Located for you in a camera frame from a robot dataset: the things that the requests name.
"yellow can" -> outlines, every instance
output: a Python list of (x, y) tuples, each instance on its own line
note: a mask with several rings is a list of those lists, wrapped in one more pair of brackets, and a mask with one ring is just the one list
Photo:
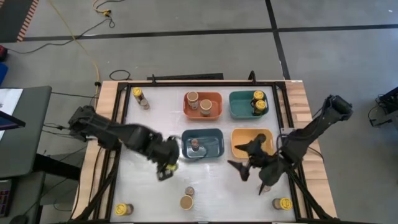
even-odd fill
[(264, 92), (257, 90), (253, 93), (253, 99), (254, 100), (263, 100), (264, 99)]
[(118, 216), (131, 215), (133, 211), (134, 207), (131, 204), (120, 203), (116, 205), (114, 214)]
[(272, 206), (278, 210), (290, 210), (293, 207), (293, 203), (289, 198), (275, 198), (272, 201)]
[(144, 94), (142, 93), (142, 90), (139, 87), (134, 87), (132, 89), (132, 94), (134, 95), (138, 103), (140, 103), (141, 100), (145, 99)]
[(253, 115), (258, 116), (261, 115), (262, 112), (267, 108), (267, 103), (264, 100), (259, 100), (256, 102), (253, 108)]
[(140, 104), (145, 110), (149, 109), (149, 102), (147, 101), (147, 99), (145, 99), (145, 96), (142, 93), (141, 88), (134, 87), (132, 89), (132, 94), (134, 95), (134, 97), (137, 100), (138, 104)]

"computer screen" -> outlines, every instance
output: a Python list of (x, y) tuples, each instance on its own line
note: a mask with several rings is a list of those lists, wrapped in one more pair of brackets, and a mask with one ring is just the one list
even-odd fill
[(0, 131), (24, 127), (25, 122), (0, 111)]

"black floor stripe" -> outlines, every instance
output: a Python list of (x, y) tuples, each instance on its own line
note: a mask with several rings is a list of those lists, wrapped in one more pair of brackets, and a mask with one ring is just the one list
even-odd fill
[[(127, 34), (98, 34), (84, 35), (81, 40), (88, 39), (114, 39), (114, 38), (132, 38), (132, 37), (174, 37), (186, 35), (214, 35), (214, 34), (257, 34), (272, 32), (272, 29), (223, 29), (223, 30), (188, 30), (188, 31), (170, 31), (170, 32), (143, 32)], [(24, 41), (43, 41), (43, 40), (70, 40), (69, 35), (51, 36), (51, 37), (25, 37)]]
[[(80, 39), (117, 39), (134, 37), (175, 37), (186, 35), (212, 35), (212, 34), (260, 34), (270, 32), (315, 32), (315, 31), (334, 31), (334, 30), (369, 30), (369, 29), (398, 29), (398, 24), (388, 25), (364, 25), (364, 26), (334, 26), (334, 27), (296, 27), (296, 28), (263, 28), (263, 29), (220, 29), (220, 30), (188, 30), (170, 32), (142, 32), (142, 33), (123, 33), (123, 34), (94, 34), (84, 35)], [(25, 37), (24, 41), (51, 41), (51, 40), (70, 40), (69, 35), (48, 36), (48, 37)], [(4, 40), (0, 42), (15, 42), (15, 40)]]
[(369, 29), (396, 29), (396, 28), (398, 28), (398, 24), (278, 28), (277, 31), (278, 32), (314, 32), (314, 31), (369, 30)]
[(0, 8), (0, 43), (16, 42), (33, 0), (5, 0)]
[(266, 0), (266, 5), (267, 5), (267, 10), (268, 10), (269, 21), (271, 23), (271, 28), (274, 33), (276, 51), (278, 53), (280, 66), (282, 67), (282, 73), (286, 80), (290, 80), (289, 69), (287, 68), (287, 62), (286, 62), (286, 58), (285, 58), (284, 48), (282, 46), (282, 42), (280, 41), (278, 26), (276, 24), (274, 10), (272, 8), (271, 0)]

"wooden table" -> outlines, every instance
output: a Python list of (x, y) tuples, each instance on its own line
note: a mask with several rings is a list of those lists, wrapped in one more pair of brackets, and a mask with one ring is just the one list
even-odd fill
[[(129, 81), (129, 82), (150, 83), (150, 81)], [(160, 82), (185, 82), (185, 81), (175, 81), (175, 80), (158, 81), (158, 83)], [(223, 81), (207, 80), (206, 82), (233, 83), (233, 82), (251, 82), (251, 81), (250, 80), (223, 80)], [(305, 94), (304, 84), (302, 81), (295, 81), (295, 80), (283, 81), (283, 82), (285, 82), (286, 85), (294, 126), (295, 128), (303, 128), (312, 120), (310, 107), (308, 105), (307, 96)], [(99, 95), (98, 104), (96, 107), (96, 112), (98, 114), (111, 119), (115, 104), (117, 87), (118, 87), (118, 81), (103, 82), (101, 93)], [(278, 92), (278, 96), (279, 96), (279, 103), (282, 110), (282, 117), (284, 120), (284, 124), (285, 127), (288, 127), (287, 125), (288, 121), (284, 107), (284, 100), (281, 91)], [(121, 120), (123, 104), (124, 104), (124, 92), (122, 92), (122, 96), (120, 97), (118, 116), (117, 116), (118, 122), (120, 122)], [(320, 152), (318, 141), (315, 141), (311, 145), (311, 147)], [(98, 162), (96, 167), (94, 167), (97, 155), (98, 155)], [(104, 160), (104, 150), (103, 149), (100, 150), (100, 147), (97, 145), (96, 141), (90, 141), (88, 143), (85, 161), (81, 170), (80, 194), (73, 218), (79, 216), (79, 214), (87, 206), (89, 202), (91, 188), (93, 188), (91, 198), (96, 193), (100, 181), (101, 170), (103, 167), (103, 160)], [(307, 181), (307, 187), (311, 192), (311, 194), (314, 196), (317, 202), (323, 207), (323, 209), (329, 215), (336, 217), (336, 210), (329, 188), (328, 177), (326, 176), (325, 166), (323, 165), (321, 157), (312, 151), (308, 151), (303, 159), (303, 169)], [(296, 189), (298, 194), (301, 216), (306, 217), (302, 194), (300, 193), (300, 190), (298, 188)], [(104, 193), (101, 203), (101, 209), (99, 212), (99, 218), (104, 218), (105, 216), (108, 194), (109, 194), (109, 188)]]

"floor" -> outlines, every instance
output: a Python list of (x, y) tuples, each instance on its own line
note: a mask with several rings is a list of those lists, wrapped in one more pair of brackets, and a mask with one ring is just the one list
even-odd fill
[[(90, 1), (53, 2), (76, 35), (103, 20)], [(102, 80), (116, 69), (129, 70), (135, 80), (218, 72), (225, 79), (246, 79), (254, 70), (259, 79), (303, 80), (313, 112), (329, 94), (352, 103), (351, 119), (320, 138), (337, 214), (349, 221), (396, 222), (397, 131), (389, 125), (372, 128), (368, 111), (378, 94), (398, 86), (397, 1), (127, 0), (104, 8), (112, 10), (116, 27), (102, 24), (89, 32), (97, 36), (81, 40)], [(28, 51), (47, 43), (40, 40), (62, 43), (67, 35), (49, 2), (41, 0), (24, 41), (4, 45)], [(95, 69), (74, 43), (11, 53), (7, 65), (3, 87), (50, 85), (63, 93), (95, 92)], [(89, 101), (52, 95), (46, 122), (66, 124)], [(43, 134), (39, 152), (60, 156), (82, 144)], [(56, 182), (47, 179), (46, 185)], [(42, 203), (52, 203), (73, 187), (68, 183)], [(57, 206), (70, 209), (73, 194)], [(42, 223), (61, 221), (52, 207), (45, 206)], [(68, 212), (59, 213), (68, 218)]]

